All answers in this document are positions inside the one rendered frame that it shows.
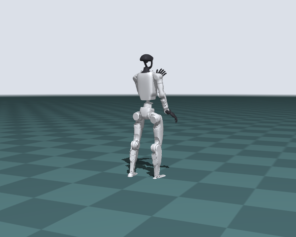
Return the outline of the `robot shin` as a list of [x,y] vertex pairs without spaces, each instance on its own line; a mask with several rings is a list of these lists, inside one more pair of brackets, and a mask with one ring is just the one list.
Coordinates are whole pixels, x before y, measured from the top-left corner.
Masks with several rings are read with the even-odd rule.
[[155,153],[152,153],[151,156],[152,156],[152,163],[154,167],[154,177],[156,176],[156,178],[159,178],[160,165],[161,165],[161,159],[162,159],[162,149],[160,145],[156,145]]
[[132,143],[133,141],[131,142],[131,149],[130,149],[130,173],[132,172],[132,174],[134,174],[135,164],[138,158],[139,149],[133,150]]

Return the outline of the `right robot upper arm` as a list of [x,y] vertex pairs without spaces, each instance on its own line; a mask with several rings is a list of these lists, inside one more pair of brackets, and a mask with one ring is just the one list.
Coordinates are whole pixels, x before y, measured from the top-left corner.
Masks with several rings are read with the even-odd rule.
[[164,91],[163,91],[163,76],[160,73],[153,73],[153,79],[156,81],[157,88],[158,88],[158,97],[164,98]]

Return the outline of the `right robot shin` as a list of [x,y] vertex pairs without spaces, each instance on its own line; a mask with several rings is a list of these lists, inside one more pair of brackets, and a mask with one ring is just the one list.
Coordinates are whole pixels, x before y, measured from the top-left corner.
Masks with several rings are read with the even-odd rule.
[[154,177],[156,176],[156,178],[159,178],[160,165],[161,165],[161,159],[162,159],[162,149],[160,145],[156,145],[155,153],[152,153],[151,156],[152,156],[152,163],[154,167]]

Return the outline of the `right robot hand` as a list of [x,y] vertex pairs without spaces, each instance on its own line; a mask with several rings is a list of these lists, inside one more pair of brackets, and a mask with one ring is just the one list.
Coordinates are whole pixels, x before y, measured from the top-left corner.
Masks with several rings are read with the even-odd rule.
[[174,114],[173,112],[171,112],[171,110],[169,110],[169,111],[166,110],[165,113],[167,113],[168,115],[170,114],[172,117],[174,117],[175,120],[176,120],[176,123],[177,123],[177,120],[178,120],[178,119],[177,119],[177,117],[175,116],[175,114]]

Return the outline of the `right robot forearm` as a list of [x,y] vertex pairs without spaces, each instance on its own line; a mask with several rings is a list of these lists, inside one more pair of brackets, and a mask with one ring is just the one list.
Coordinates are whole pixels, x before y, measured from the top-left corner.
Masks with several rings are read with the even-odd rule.
[[[166,94],[165,94],[165,92],[164,92],[164,98],[161,98],[160,101],[161,101],[161,103],[162,103],[162,107],[163,107],[163,109],[164,109],[164,110],[163,110],[164,113],[165,113],[166,110],[169,111],[169,109],[168,109],[168,103],[167,103],[167,98],[166,98]],[[166,114],[166,113],[165,113],[165,114]]]

